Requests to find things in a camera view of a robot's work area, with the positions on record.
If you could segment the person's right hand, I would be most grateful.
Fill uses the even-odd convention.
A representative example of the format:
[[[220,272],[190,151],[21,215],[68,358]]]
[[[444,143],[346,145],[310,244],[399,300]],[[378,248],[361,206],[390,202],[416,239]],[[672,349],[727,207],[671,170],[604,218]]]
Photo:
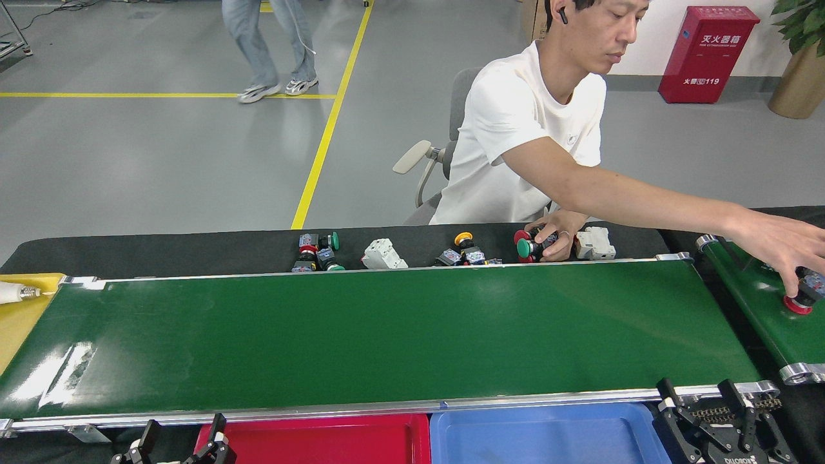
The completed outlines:
[[[745,209],[725,236],[778,271],[787,297],[799,293],[799,267],[824,273],[824,230],[813,224]]]

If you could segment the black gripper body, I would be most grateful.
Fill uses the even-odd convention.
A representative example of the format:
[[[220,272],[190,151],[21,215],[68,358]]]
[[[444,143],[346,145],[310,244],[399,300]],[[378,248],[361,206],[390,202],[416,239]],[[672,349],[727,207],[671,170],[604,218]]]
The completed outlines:
[[[705,463],[777,463],[760,447],[754,447],[752,451],[742,451],[737,447],[732,450],[703,447],[701,454]]]

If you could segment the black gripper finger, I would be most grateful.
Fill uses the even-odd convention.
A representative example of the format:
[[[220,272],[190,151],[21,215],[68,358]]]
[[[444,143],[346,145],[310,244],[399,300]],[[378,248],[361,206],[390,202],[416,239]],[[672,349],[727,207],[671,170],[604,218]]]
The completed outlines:
[[[718,388],[734,418],[733,435],[724,441],[724,449],[737,447],[752,451],[754,447],[760,447],[777,463],[798,462],[773,414],[759,413],[754,403],[742,396],[730,380],[720,382]]]
[[[111,458],[111,463],[153,463],[151,452],[155,449],[162,426],[156,420],[148,420],[141,437],[130,444],[129,449]]]
[[[229,438],[224,434],[227,420],[223,414],[215,415],[210,426],[209,440],[188,456],[183,463],[235,463],[238,455],[229,445]]]
[[[670,379],[657,382],[662,397],[652,425],[672,463],[714,463],[710,457],[710,432],[707,422],[690,411],[675,392]]]

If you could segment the person's left hand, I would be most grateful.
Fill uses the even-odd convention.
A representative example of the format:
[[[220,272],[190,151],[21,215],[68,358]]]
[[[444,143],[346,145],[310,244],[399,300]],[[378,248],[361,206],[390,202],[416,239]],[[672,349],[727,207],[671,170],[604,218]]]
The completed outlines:
[[[542,258],[539,261],[562,262],[570,258],[572,247],[574,247],[574,237],[589,219],[588,214],[558,209],[551,214],[540,217],[533,223],[525,224],[523,229],[530,231],[539,228],[539,234],[534,238],[536,243],[545,241],[549,235],[556,233],[558,239],[551,246],[544,249]]]

